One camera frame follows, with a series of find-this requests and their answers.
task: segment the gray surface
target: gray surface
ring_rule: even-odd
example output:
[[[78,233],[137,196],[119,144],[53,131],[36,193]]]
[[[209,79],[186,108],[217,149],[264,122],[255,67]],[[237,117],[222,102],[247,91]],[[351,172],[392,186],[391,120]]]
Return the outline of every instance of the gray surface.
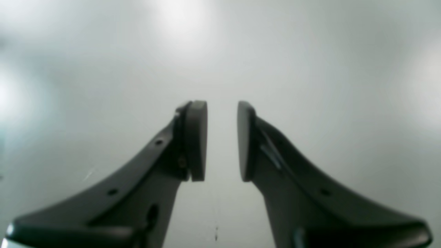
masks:
[[[164,247],[273,247],[263,198],[240,179],[243,99],[329,175],[428,220],[441,247],[440,1],[0,0],[0,11],[3,228],[109,175],[178,104],[203,99],[206,181],[181,185]]]

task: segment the white wall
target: white wall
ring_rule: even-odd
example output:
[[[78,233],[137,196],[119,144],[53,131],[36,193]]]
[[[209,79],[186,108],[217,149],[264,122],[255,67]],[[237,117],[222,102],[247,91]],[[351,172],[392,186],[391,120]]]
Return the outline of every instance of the white wall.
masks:
[[[240,180],[248,100],[329,175],[428,220],[441,246],[439,1],[0,0],[0,13],[3,228],[111,174],[202,99],[206,181],[181,185],[164,247],[274,247]]]

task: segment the screw hole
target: screw hole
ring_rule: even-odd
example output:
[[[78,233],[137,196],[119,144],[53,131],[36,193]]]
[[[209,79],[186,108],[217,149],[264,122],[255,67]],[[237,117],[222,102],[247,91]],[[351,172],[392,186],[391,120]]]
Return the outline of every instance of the screw hole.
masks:
[[[156,223],[158,222],[158,216],[159,216],[159,207],[158,205],[154,204],[150,207],[149,211],[147,212],[146,216],[146,223],[147,223],[147,230],[152,230]]]
[[[327,189],[324,189],[324,188],[320,189],[320,194],[322,194],[324,196],[331,196],[331,192]]]
[[[118,193],[118,189],[113,188],[107,192],[107,195],[116,195]]]

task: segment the hole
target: hole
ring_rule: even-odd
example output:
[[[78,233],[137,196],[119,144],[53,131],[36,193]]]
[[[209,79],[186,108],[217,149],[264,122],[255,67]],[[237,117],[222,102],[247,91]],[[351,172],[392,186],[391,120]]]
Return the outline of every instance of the hole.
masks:
[[[320,194],[322,194],[324,196],[331,196],[331,192],[327,189],[324,189],[324,188],[320,189]]]
[[[158,205],[154,204],[150,207],[149,211],[147,212],[146,216],[146,223],[147,223],[147,230],[151,230],[155,227],[156,223],[158,222],[158,215],[159,215],[159,207]]]
[[[118,193],[118,189],[113,188],[107,192],[108,195],[116,195]]]

